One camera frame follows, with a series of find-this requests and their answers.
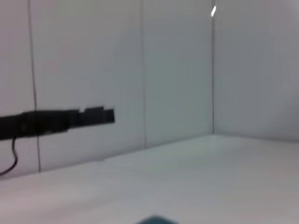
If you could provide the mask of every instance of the black wire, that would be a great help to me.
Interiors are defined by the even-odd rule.
[[[13,152],[13,155],[14,155],[14,163],[12,164],[12,166],[4,171],[2,171],[0,173],[0,176],[4,176],[6,174],[8,174],[10,171],[12,171],[18,164],[18,161],[19,161],[19,158],[18,158],[18,154],[17,152],[15,151],[15,140],[16,138],[13,138],[13,141],[12,141],[12,144],[11,144],[11,149],[12,149],[12,152]]]

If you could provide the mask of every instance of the white floor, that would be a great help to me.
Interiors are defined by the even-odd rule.
[[[1,224],[298,224],[299,143],[207,136],[0,183]]]

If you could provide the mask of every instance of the black device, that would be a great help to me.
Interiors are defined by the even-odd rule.
[[[0,140],[13,140],[14,163],[8,169],[0,172],[0,176],[12,171],[18,163],[15,151],[15,140],[18,138],[63,133],[71,128],[112,123],[115,123],[114,109],[105,110],[104,107],[87,108],[84,112],[80,112],[80,110],[30,111],[1,117]]]

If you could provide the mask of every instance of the blue object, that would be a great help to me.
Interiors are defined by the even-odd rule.
[[[139,224],[178,224],[173,221],[167,220],[162,217],[151,217],[145,219],[144,221],[140,222]]]

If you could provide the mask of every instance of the white wall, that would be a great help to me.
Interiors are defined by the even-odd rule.
[[[0,1],[0,116],[34,109],[27,1]],[[16,141],[19,164],[4,178],[38,171],[36,138]],[[0,142],[0,172],[13,164],[11,141]]]
[[[115,107],[116,124],[40,138],[42,170],[144,148],[139,0],[31,0],[38,109]]]
[[[147,146],[211,133],[211,1],[143,3]]]
[[[224,0],[215,31],[215,129],[299,140],[299,2]]]

